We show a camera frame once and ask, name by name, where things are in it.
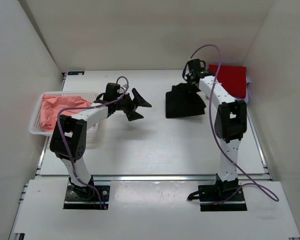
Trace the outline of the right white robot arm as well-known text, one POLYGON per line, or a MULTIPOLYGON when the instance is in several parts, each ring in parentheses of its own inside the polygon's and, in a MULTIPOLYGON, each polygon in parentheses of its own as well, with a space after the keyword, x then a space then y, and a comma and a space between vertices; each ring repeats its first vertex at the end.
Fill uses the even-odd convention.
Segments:
POLYGON ((198 58, 189 60, 182 77, 206 94, 209 104, 216 108, 212 134, 220 145, 220 165, 213 188, 216 198, 226 200, 239 187, 236 164, 239 146, 247 131, 247 105, 231 96, 213 73, 201 66, 203 62, 198 58))

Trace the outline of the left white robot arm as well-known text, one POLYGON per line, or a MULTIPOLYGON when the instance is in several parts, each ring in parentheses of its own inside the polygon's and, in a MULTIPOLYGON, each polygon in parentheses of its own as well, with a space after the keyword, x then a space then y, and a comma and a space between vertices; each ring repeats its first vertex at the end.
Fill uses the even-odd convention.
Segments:
POLYGON ((136 111, 137 108, 152 106, 135 88, 131 93, 128 93, 128 88, 127 84, 121 86, 110 82, 106 85, 105 92, 98 95, 90 107, 78 107, 79 113, 72 116, 62 112, 57 115, 50 150, 65 165, 72 191, 85 201, 100 196, 84 160, 88 129, 109 118, 116 111, 122 111, 130 122, 143 119, 136 111))

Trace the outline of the black t shirt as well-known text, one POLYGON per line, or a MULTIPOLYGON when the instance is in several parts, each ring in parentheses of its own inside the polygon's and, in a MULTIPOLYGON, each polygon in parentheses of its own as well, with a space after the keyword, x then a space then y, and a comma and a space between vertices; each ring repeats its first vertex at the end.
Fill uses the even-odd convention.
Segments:
POLYGON ((195 85, 173 85, 165 94, 165 117, 167 119, 193 117, 205 114, 206 104, 198 95, 195 85))

